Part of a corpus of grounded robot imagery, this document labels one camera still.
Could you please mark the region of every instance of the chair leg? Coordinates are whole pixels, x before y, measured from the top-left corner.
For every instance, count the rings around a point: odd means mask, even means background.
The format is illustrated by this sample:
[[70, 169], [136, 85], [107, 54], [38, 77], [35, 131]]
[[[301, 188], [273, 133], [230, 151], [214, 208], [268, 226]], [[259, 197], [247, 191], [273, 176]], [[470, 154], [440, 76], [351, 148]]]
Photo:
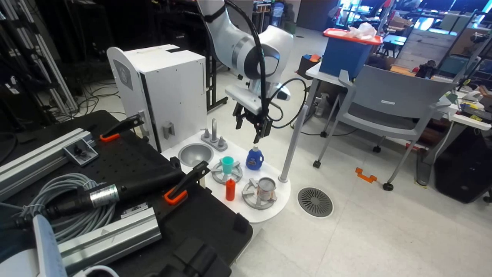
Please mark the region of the chair leg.
[[385, 137], [380, 137], [379, 142], [376, 143], [376, 146], [373, 148], [373, 153], [380, 154], [382, 153], [382, 143], [384, 143]]
[[405, 156], [404, 156], [404, 159], [400, 160], [400, 163], [397, 165], [394, 174], [393, 174], [393, 176], [390, 177], [390, 180], [384, 185], [384, 189], [385, 189], [385, 191], [394, 191], [393, 182], [394, 182], [396, 177], [399, 176], [399, 173], [400, 173], [405, 160], [410, 157], [410, 154], [411, 154], [411, 151], [414, 149], [414, 146], [416, 146], [416, 142], [413, 142], [413, 143], [408, 146], [408, 149], [405, 151]]
[[313, 163], [314, 168], [321, 168], [321, 166], [322, 166], [322, 159], [324, 159], [324, 156], [325, 156], [325, 153], [327, 153], [327, 149], [328, 149], [330, 142], [334, 139], [334, 134], [336, 134], [336, 131], [337, 131], [337, 126], [339, 126], [339, 119], [336, 120], [333, 129], [330, 131], [330, 136], [328, 136], [328, 139], [327, 139], [327, 143], [325, 143], [325, 146], [324, 146], [324, 151], [322, 151], [319, 160], [316, 160], [316, 162]]
[[333, 122], [333, 117], [336, 114], [336, 109], [339, 106], [339, 102], [340, 102], [340, 94], [336, 97], [336, 103], [333, 106], [333, 111], [330, 111], [330, 116], [328, 116], [328, 120], [327, 120], [327, 125], [324, 128], [324, 133], [322, 133], [322, 137], [328, 137], [328, 128], [330, 128], [330, 123]]

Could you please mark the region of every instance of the metal rack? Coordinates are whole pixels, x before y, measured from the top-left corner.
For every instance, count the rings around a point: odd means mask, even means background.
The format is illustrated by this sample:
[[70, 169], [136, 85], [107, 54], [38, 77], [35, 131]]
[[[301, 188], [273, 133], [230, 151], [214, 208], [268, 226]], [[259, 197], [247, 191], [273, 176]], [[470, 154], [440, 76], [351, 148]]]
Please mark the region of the metal rack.
[[0, 22], [5, 22], [16, 29], [19, 45], [11, 45], [13, 48], [8, 49], [11, 57], [30, 60], [42, 74], [44, 82], [50, 83], [50, 96], [59, 108], [56, 117], [71, 117], [79, 106], [67, 86], [45, 39], [39, 33], [27, 2], [0, 0]]

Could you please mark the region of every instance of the white floor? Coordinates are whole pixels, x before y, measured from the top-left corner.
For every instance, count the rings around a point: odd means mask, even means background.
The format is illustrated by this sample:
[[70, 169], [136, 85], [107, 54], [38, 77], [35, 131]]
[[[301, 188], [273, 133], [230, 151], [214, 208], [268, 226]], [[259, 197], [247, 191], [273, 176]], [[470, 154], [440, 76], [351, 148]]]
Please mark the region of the white floor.
[[[297, 46], [285, 80], [297, 77], [299, 60], [307, 53], [324, 54], [325, 39], [299, 29]], [[221, 94], [239, 82], [230, 73], [219, 77]], [[302, 86], [290, 103], [281, 103], [291, 119], [302, 103]], [[116, 97], [102, 99], [98, 109], [121, 116]], [[230, 102], [210, 114], [219, 122], [219, 133], [239, 146], [251, 148], [254, 129], [245, 123], [236, 131]], [[324, 120], [314, 119], [307, 133], [321, 133]], [[282, 169], [293, 129], [273, 131], [261, 142], [265, 157]], [[357, 166], [380, 180], [391, 176], [404, 148], [387, 145], [373, 154], [373, 142], [353, 136], [334, 139], [322, 169], [313, 168], [322, 151], [322, 137], [302, 136], [291, 169], [293, 197], [284, 213], [257, 226], [257, 234], [233, 266], [234, 276], [325, 277], [325, 276], [491, 276], [492, 273], [492, 206], [483, 202], [462, 205], [434, 188], [414, 182], [416, 157], [410, 157], [394, 182], [396, 191], [367, 185], [354, 174]], [[334, 202], [334, 213], [325, 219], [307, 214], [297, 203], [297, 193], [314, 186]]]

